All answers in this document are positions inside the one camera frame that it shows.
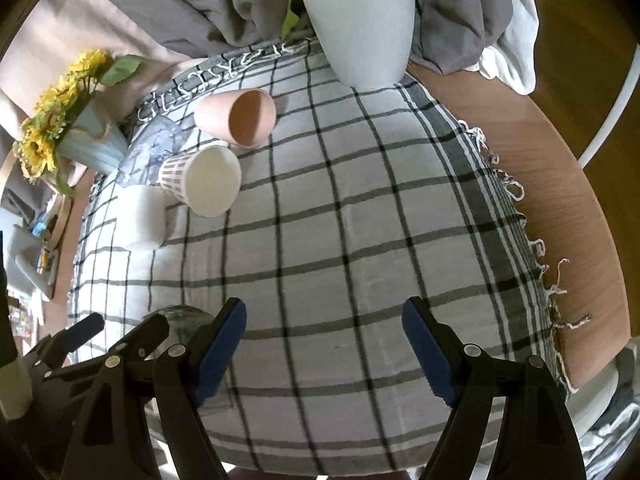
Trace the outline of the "clear blue patterned glass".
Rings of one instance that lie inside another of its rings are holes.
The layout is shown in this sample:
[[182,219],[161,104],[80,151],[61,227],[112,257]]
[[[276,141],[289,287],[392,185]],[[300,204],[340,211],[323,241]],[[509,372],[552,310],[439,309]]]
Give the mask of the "clear blue patterned glass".
[[117,168],[115,182],[123,188],[160,182],[160,166],[188,145],[196,127],[188,118],[179,125],[165,116],[156,116],[134,137]]

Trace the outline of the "grey crumpled blanket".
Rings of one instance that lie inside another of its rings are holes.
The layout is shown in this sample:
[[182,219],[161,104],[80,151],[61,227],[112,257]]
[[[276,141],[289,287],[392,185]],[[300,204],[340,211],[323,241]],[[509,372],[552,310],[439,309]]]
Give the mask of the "grey crumpled blanket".
[[[161,46],[205,58],[280,35],[303,0],[108,0]],[[499,79],[527,96],[536,88],[535,0],[416,0],[411,58],[441,75],[458,70]]]

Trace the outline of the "yellow sunflower bouquet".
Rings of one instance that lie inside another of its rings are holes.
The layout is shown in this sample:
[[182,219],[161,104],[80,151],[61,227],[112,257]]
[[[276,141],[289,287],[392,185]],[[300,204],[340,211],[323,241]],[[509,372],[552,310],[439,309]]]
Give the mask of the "yellow sunflower bouquet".
[[68,172],[61,166],[63,141],[96,100],[99,88],[122,84],[139,73],[144,63],[139,55],[114,55],[100,48],[79,53],[58,82],[40,94],[32,116],[20,125],[23,136],[13,142],[12,151],[23,177],[31,184],[51,177],[58,192],[72,196]]

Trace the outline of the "white ribbed plant pot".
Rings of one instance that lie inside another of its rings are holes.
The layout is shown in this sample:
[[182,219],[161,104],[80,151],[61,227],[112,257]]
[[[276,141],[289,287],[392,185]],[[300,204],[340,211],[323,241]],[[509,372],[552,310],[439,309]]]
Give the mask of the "white ribbed plant pot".
[[409,61],[416,0],[303,0],[332,70],[358,91],[396,84]]

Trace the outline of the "pink ceramic cup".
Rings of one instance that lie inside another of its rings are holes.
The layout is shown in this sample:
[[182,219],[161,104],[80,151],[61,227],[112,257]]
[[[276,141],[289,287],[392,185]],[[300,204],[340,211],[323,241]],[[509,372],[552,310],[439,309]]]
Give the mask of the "pink ceramic cup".
[[277,122],[273,98],[259,89],[212,94],[194,106],[195,125],[215,139],[240,148],[256,148]]

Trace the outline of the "light blue flower vase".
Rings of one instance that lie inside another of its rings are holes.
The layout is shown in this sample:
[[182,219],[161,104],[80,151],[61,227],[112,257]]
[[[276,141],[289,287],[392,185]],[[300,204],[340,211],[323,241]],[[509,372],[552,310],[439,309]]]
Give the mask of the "light blue flower vase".
[[112,174],[127,155],[128,141],[96,100],[90,101],[58,144],[58,154],[100,174]]

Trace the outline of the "round wooden table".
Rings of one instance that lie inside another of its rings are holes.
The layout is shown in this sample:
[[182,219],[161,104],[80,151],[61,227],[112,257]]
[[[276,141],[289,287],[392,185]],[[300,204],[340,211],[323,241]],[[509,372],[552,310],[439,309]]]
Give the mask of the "round wooden table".
[[155,252],[115,240],[118,191],[99,178],[62,312],[103,314],[97,356],[148,312],[217,310],[250,322],[231,383],[249,398],[386,393],[422,382],[399,317],[424,295],[437,317],[495,356],[542,351],[570,390],[629,337],[620,260],[587,177],[535,104],[502,84],[417,70],[356,92],[318,55],[225,74],[207,93],[257,87],[276,101],[268,144],[239,156],[233,208],[207,220],[175,200]]

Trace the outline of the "white matte cup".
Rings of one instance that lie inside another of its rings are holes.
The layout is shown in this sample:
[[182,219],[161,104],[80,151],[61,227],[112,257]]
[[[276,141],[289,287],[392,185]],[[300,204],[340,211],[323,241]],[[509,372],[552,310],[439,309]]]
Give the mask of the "white matte cup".
[[152,252],[164,244],[166,205],[161,188],[138,184],[120,190],[115,240],[130,252]]

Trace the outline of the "checkered paper cup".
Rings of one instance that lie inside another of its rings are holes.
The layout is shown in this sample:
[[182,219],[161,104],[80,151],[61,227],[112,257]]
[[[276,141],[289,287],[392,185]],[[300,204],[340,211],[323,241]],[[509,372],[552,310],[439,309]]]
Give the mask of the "checkered paper cup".
[[158,173],[163,190],[205,218],[216,218],[230,209],[241,180],[239,159],[221,145],[172,156]]

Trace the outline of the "clear glass tumbler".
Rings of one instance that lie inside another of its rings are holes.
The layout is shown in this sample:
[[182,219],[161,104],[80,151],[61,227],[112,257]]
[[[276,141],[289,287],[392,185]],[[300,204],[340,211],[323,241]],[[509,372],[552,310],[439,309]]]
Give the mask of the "clear glass tumbler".
[[208,325],[214,320],[213,315],[191,306],[166,307],[157,310],[157,313],[166,318],[169,332],[168,336],[150,353],[150,359],[157,358],[174,344],[186,346],[201,326]]

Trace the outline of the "white black plaid tablecloth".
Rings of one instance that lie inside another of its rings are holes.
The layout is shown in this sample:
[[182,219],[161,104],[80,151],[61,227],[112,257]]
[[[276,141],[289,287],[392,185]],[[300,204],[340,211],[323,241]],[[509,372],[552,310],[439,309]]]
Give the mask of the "white black plaid tablecloth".
[[145,96],[127,132],[164,116],[188,134],[186,152],[209,148],[196,103],[247,88],[272,96],[278,122],[264,146],[238,151],[242,188],[225,214],[206,219],[170,200],[163,246],[128,252],[115,232],[119,188],[96,180],[68,313],[99,313],[105,326],[76,359],[100,356],[153,311],[216,313],[242,299],[244,338],[203,422],[222,460],[272,474],[363,476],[428,461],[449,411],[401,326],[413,296],[492,356],[541,356],[573,392],[553,341],[561,320],[542,281],[544,243],[526,234],[523,188],[482,130],[411,77],[344,86],[304,39],[198,63]]

